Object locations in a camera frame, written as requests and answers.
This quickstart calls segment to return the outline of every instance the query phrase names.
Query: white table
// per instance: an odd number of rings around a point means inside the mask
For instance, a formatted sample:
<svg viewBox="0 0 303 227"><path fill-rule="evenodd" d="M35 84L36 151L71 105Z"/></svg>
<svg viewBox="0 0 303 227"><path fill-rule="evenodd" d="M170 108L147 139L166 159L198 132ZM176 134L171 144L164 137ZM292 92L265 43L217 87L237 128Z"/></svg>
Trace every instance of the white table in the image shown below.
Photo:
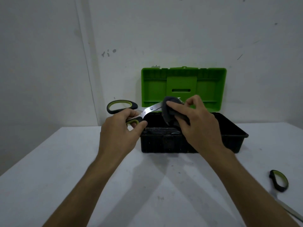
<svg viewBox="0 0 303 227"><path fill-rule="evenodd" d="M238 124L249 134L237 158L278 198L303 214L303 130L287 123ZM98 151L100 127L64 127L0 177L0 226L41 226ZM221 181L198 154L143 154L140 142L104 188L88 226L244 226Z"/></svg>

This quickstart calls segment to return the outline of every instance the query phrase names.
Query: scissors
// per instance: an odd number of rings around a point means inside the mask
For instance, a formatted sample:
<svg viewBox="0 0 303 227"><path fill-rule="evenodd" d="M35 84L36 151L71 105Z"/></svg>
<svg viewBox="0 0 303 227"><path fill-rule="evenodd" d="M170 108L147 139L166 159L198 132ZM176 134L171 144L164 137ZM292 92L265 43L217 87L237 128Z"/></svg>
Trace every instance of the scissors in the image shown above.
<svg viewBox="0 0 303 227"><path fill-rule="evenodd" d="M280 186L278 183L277 183L277 179L276 179L276 175L279 176L285 186ZM274 184L274 187L277 191L279 192L284 192L287 190L288 186L289 186L289 183L288 183L288 180L286 178L286 176L284 174L282 174L280 171L277 171L277 170L271 170L269 172L269 177L271 178L273 184ZM270 192L271 195L274 197L274 199L287 211L289 212L291 215L293 215L295 218L297 218L298 220L300 220L301 222L303 222L303 217L297 213L295 210L293 210L292 208L290 208L288 205L286 205L284 202L280 201L278 198L277 198L277 192L276 191L271 191Z"/></svg>
<svg viewBox="0 0 303 227"><path fill-rule="evenodd" d="M116 103L128 103L128 104L130 104L130 107L128 107L128 108L133 109L133 110L142 111L141 114L126 120L127 125L131 124L133 122L138 124L139 122L143 121L144 116L146 116L148 113L153 112L153 111L162 110L162 101L159 103L156 103L150 107L139 107L138 104L136 104L130 100L115 100L115 101L110 102L106 107L107 112L110 113L111 115L116 114L125 109L125 108L121 108L121 109L117 109L117 110L110 110L109 108Z"/></svg>

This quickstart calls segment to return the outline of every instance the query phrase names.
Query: scissor handle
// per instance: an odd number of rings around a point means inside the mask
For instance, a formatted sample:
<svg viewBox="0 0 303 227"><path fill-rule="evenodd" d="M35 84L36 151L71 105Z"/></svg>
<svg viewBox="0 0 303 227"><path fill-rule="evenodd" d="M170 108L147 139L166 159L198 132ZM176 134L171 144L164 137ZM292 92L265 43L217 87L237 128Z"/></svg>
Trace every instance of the scissor handle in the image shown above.
<svg viewBox="0 0 303 227"><path fill-rule="evenodd" d="M277 180L276 180L276 175L278 175L285 183L285 186L280 186L278 183L277 183ZM279 192L284 192L287 190L288 188L288 180L286 178L285 175L283 175L280 171L277 171L277 170L271 170L269 172L269 177L272 179L272 182L274 184L274 187L277 191Z"/></svg>
<svg viewBox="0 0 303 227"><path fill-rule="evenodd" d="M135 122L136 124L138 124L141 121L143 121L143 118L141 116L138 116L138 117L131 118L131 119L127 120L126 121L126 125L131 124L133 122Z"/></svg>
<svg viewBox="0 0 303 227"><path fill-rule="evenodd" d="M135 109L138 108L138 105L137 105L136 103L130 101L130 100L123 100L123 99L121 99L121 100L115 100L115 101L110 102L110 103L107 105L107 107L106 107L107 112L110 113L111 115L116 114L116 113L118 113L118 112L120 112L120 111L122 111L122 110L125 109L125 108L121 108L121 109L117 109L117 110L110 110L109 108L110 108L111 106L113 106L114 104L116 104L116 103L128 103L128 104L131 105L131 106L128 107L128 108L133 109L133 110L135 110Z"/></svg>

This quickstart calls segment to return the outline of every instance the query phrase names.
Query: hand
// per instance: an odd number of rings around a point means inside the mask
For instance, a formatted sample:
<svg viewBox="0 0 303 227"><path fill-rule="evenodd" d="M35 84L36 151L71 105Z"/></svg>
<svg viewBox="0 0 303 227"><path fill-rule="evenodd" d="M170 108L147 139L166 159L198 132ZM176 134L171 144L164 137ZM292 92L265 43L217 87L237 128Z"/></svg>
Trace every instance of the hand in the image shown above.
<svg viewBox="0 0 303 227"><path fill-rule="evenodd" d="M147 126L147 121L142 121L138 125L133 123L132 131L127 129L125 121L138 114L137 111L126 108L105 120L101 127L99 152L96 159L102 158L116 165L134 149L143 129Z"/></svg>
<svg viewBox="0 0 303 227"><path fill-rule="evenodd" d="M189 118L191 125L176 116L186 140L202 157L206 159L215 151L225 148L218 120L207 111L198 95L187 99L184 105L171 101L167 101L166 104ZM189 107L192 104L196 106L196 109Z"/></svg>

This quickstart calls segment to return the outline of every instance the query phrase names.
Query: left hand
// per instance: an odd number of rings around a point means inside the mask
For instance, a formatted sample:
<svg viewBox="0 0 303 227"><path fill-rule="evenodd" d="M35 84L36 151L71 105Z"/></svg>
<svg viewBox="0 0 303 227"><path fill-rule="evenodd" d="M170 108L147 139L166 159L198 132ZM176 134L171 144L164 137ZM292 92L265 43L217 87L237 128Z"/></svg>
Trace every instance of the left hand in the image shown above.
<svg viewBox="0 0 303 227"><path fill-rule="evenodd" d="M125 121L139 113L126 108L111 117L108 117L101 127L99 152L97 159L102 158L113 164L119 164L130 153L138 141L147 121L132 124L134 129L129 131Z"/></svg>

